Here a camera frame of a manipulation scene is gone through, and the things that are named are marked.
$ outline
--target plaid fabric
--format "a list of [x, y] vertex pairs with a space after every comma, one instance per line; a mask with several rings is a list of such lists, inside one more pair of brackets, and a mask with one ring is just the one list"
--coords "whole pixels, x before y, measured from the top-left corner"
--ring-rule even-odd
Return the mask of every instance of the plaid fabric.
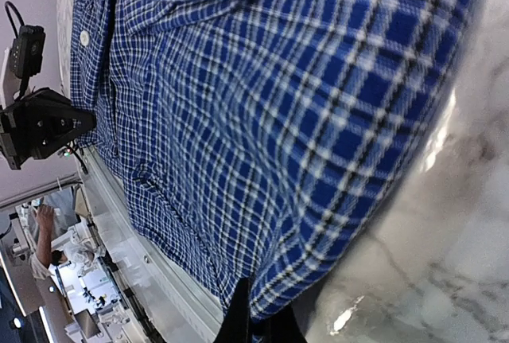
[[[401, 176], [472, 0], [76, 0], [72, 99], [133, 226], [267, 318]], [[80, 44], [88, 31], [90, 45]]]

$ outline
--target man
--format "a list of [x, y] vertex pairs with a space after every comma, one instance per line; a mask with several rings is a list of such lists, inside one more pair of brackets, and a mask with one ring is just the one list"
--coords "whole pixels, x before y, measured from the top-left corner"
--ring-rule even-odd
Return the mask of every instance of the man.
[[68, 229], [79, 223], [80, 218], [76, 215], [74, 209], [75, 206], [75, 194], [73, 188], [66, 188], [58, 190], [54, 193], [45, 195], [38, 201], [32, 201], [32, 206], [27, 204], [30, 217], [28, 217], [29, 231], [33, 238], [37, 241], [39, 239], [39, 225], [35, 221], [35, 217], [32, 216], [32, 207], [39, 207], [41, 204], [46, 204], [55, 209], [55, 217], [53, 220], [52, 237], [56, 239], [65, 234]]
[[51, 241], [55, 209], [48, 205], [41, 205], [36, 211], [35, 220], [39, 225], [39, 239], [36, 254], [29, 258], [32, 274], [35, 279], [46, 279], [51, 273], [48, 268], [52, 261]]
[[99, 247], [95, 250], [85, 244], [66, 244], [64, 250], [52, 251], [51, 263], [53, 266], [60, 266], [67, 262], [76, 263], [83, 267], [90, 267], [97, 257], [104, 257], [105, 249]]

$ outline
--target white wall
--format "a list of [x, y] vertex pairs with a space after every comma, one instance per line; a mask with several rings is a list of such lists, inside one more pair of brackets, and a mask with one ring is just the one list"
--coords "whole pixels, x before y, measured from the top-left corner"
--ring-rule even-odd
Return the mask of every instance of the white wall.
[[21, 170], [10, 170], [7, 162], [0, 158], [0, 208], [10, 203], [15, 197], [27, 196], [37, 189], [58, 185], [66, 181], [77, 171], [74, 158], [60, 158], [57, 154], [46, 160], [29, 159]]
[[[12, 45], [14, 38], [9, 20], [3, 9], [7, 0], [0, 0], [0, 50]], [[60, 90], [58, 47], [56, 42], [56, 0], [9, 0], [19, 9], [27, 25], [41, 25], [45, 28], [46, 42], [42, 71], [30, 80], [30, 87], [51, 87]]]

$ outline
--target marble surface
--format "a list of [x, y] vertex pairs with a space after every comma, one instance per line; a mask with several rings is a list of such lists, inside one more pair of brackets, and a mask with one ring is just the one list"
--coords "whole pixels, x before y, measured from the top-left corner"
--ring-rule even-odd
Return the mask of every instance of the marble surface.
[[295, 302], [309, 343], [509, 342], [509, 2], [484, 2], [402, 186]]

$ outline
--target shirt button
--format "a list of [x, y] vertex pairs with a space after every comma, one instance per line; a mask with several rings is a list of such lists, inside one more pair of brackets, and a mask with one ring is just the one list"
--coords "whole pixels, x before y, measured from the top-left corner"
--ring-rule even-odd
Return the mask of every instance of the shirt button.
[[90, 35], [88, 34], [88, 31], [83, 30], [80, 34], [80, 42], [83, 46], [87, 47], [90, 43]]

